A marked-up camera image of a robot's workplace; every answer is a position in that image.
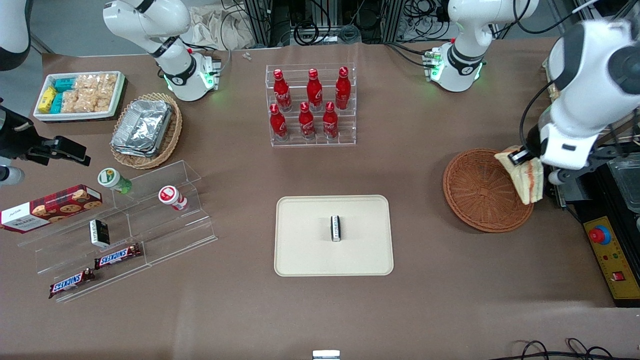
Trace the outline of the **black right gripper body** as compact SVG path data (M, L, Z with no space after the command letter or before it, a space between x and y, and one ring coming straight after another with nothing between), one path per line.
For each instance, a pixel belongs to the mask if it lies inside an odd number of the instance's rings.
M0 107L0 156L2 158L47 162L43 155L32 155L30 150L42 145L43 137L29 118L6 107Z

